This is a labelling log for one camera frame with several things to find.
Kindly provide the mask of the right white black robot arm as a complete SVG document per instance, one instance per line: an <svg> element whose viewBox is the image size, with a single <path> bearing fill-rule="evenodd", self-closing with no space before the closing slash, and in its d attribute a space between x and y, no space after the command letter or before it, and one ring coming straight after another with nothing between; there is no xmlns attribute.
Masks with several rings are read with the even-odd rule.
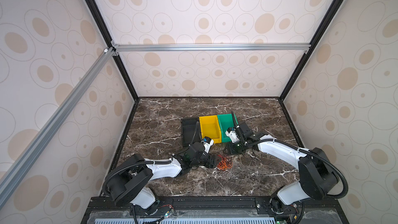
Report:
<svg viewBox="0 0 398 224"><path fill-rule="evenodd" d="M271 199L283 207L308 199L341 199L348 194L348 181L320 148L306 149L280 141L267 132L254 132L243 122L225 131L231 139L230 151L242 154L253 149L290 164L297 169L299 180L277 190Z"/></svg>

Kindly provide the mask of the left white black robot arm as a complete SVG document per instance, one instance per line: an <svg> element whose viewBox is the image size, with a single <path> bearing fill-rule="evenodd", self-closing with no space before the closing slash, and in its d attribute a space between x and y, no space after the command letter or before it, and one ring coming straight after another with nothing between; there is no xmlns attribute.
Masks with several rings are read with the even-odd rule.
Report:
<svg viewBox="0 0 398 224"><path fill-rule="evenodd" d="M107 174L102 192L112 198L115 206L131 204L152 211L160 200L147 184L156 179L181 177L198 167L215 169L222 158L210 154L210 148L211 143L195 142L165 160L134 154Z"/></svg>

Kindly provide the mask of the green plastic bin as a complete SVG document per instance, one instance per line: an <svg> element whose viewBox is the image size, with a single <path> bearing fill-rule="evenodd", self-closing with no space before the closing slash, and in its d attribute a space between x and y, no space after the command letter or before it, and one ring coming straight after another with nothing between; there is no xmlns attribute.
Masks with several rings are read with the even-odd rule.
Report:
<svg viewBox="0 0 398 224"><path fill-rule="evenodd" d="M216 131L219 137L219 143L227 143L231 141L229 136L226 134L226 131L228 128L233 128L234 123L238 124L235 114L217 115Z"/></svg>

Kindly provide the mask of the black plastic bin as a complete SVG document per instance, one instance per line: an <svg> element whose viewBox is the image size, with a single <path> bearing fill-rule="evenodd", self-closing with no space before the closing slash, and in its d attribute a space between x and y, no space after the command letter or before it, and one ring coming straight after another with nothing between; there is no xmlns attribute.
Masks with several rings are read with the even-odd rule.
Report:
<svg viewBox="0 0 398 224"><path fill-rule="evenodd" d="M182 118L180 123L183 147L188 147L190 144L202 140L199 117Z"/></svg>

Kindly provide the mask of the yellow plastic bin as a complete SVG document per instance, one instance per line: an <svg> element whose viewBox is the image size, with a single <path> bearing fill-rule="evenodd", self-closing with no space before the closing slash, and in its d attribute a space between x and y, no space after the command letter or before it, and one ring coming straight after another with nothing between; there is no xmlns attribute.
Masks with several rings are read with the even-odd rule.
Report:
<svg viewBox="0 0 398 224"><path fill-rule="evenodd" d="M214 143L222 142L221 128L217 115L199 117L201 137L209 137Z"/></svg>

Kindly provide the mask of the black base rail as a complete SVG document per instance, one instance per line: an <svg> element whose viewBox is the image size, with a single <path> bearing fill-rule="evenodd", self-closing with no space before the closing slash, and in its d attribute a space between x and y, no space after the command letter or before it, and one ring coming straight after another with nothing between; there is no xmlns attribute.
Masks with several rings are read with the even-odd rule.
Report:
<svg viewBox="0 0 398 224"><path fill-rule="evenodd" d="M160 197L159 208L153 215L131 206L115 206L111 198L94 197L84 212L83 224L93 224L99 218L121 219L126 223L134 217L148 221L158 219L167 210L174 209L172 220L177 218L219 217L221 219L244 217L273 217L276 223L295 223L300 217L303 224L346 224L348 219L337 200L306 200L286 207L282 214L272 211L269 197Z"/></svg>

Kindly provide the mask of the left diagonal aluminium rail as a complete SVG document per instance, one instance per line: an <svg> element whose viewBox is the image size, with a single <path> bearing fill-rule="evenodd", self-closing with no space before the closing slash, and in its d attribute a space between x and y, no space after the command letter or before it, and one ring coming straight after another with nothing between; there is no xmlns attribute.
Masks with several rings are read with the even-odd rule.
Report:
<svg viewBox="0 0 398 224"><path fill-rule="evenodd" d="M114 55L115 51L114 47L108 47L107 51L102 53L6 173L4 179L1 181L1 207L4 207L7 203L65 119L75 108L108 60Z"/></svg>

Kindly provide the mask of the horizontal aluminium rail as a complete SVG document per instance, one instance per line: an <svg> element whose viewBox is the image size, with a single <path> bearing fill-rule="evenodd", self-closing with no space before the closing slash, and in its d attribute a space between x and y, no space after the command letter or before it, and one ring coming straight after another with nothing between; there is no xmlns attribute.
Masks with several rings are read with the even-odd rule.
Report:
<svg viewBox="0 0 398 224"><path fill-rule="evenodd" d="M268 51L268 50L309 50L309 43L270 43L270 44L162 44L162 45L122 45L116 44L117 52L156 52L156 51Z"/></svg>

